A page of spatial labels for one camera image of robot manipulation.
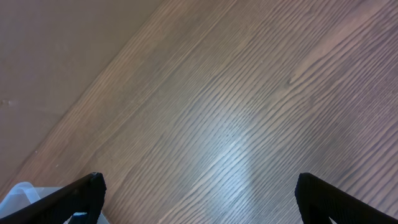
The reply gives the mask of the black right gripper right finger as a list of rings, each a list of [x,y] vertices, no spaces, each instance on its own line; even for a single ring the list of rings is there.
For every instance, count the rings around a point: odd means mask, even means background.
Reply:
[[[304,224],[397,224],[397,219],[311,173],[299,174],[295,198]]]

